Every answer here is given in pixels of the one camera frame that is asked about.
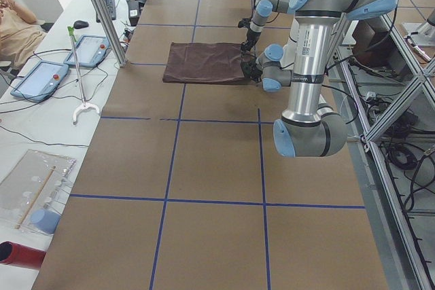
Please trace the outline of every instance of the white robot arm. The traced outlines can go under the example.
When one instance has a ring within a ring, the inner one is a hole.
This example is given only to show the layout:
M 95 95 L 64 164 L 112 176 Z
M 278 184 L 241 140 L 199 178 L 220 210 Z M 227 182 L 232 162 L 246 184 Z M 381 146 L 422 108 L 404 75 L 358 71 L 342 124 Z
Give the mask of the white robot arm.
M 278 2 L 285 3 L 285 11 Z M 345 144 L 346 126 L 320 95 L 332 28 L 342 13 L 347 14 L 348 20 L 374 18 L 392 11 L 398 0 L 256 0 L 256 3 L 249 26 L 249 30 L 257 33 L 252 46 L 260 36 L 258 26 L 264 26 L 272 11 L 294 14 L 298 22 L 291 79 L 289 72 L 281 68 L 280 60 L 287 55 L 285 52 L 291 49 L 294 52 L 294 47 L 288 46 L 284 51 L 278 45 L 270 45 L 256 60 L 255 68 L 263 73 L 266 91 L 276 92 L 291 82 L 288 106 L 273 126 L 277 151 L 289 157 L 335 154 Z M 249 30 L 247 42 L 253 39 Z

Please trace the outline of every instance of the brown towel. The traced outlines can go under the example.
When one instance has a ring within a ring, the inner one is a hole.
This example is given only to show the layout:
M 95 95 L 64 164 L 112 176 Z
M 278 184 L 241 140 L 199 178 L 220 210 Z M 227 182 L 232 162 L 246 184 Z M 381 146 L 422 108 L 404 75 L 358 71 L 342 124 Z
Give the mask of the brown towel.
M 238 43 L 172 43 L 163 81 L 200 84 L 240 82 L 246 80 L 240 61 Z

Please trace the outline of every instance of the black computer mouse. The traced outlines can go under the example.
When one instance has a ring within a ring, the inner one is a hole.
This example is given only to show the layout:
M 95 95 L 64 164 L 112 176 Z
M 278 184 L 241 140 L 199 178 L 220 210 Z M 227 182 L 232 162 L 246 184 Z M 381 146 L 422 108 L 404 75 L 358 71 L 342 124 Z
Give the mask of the black computer mouse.
M 74 27 L 76 30 L 78 30 L 78 29 L 83 29 L 83 28 L 88 27 L 88 26 L 89 26 L 89 23 L 88 23 L 88 22 L 85 22 L 84 20 L 76 20 L 76 21 L 74 22 L 74 25 L 73 25 L 73 27 Z

